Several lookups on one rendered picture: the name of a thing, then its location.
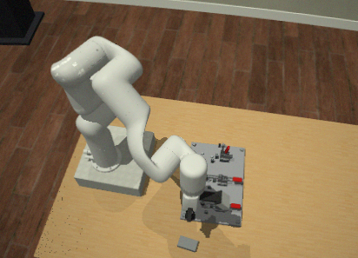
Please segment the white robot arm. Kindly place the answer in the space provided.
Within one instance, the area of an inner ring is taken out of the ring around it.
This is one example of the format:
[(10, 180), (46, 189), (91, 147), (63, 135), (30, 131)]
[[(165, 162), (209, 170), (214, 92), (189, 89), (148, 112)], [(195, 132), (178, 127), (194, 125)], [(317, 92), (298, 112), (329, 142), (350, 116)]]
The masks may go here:
[(76, 126), (89, 146), (83, 153), (92, 154), (85, 158), (92, 160), (94, 169), (107, 173), (122, 161), (121, 151), (107, 128), (118, 118), (126, 127), (132, 158), (153, 181), (166, 182), (180, 166), (180, 187), (185, 195), (200, 195), (199, 201), (229, 209), (230, 196), (222, 190), (203, 192), (208, 164), (180, 136), (170, 136), (150, 158), (146, 154), (143, 135), (150, 106), (132, 86), (143, 74), (143, 67), (130, 52), (101, 36), (93, 36), (54, 63), (50, 71), (79, 115)]

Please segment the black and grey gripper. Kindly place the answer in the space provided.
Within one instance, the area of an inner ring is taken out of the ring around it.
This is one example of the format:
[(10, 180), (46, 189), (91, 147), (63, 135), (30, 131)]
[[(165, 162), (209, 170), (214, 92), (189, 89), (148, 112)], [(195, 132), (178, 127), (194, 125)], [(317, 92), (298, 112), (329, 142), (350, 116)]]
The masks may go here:
[[(185, 219), (187, 219), (187, 222), (191, 222), (192, 220), (195, 219), (194, 217), (196, 217), (195, 212), (197, 211), (198, 208), (199, 199), (200, 199), (200, 195), (189, 196), (189, 195), (185, 195), (182, 192), (182, 211), (186, 211)], [(191, 215), (193, 216), (193, 218)]]

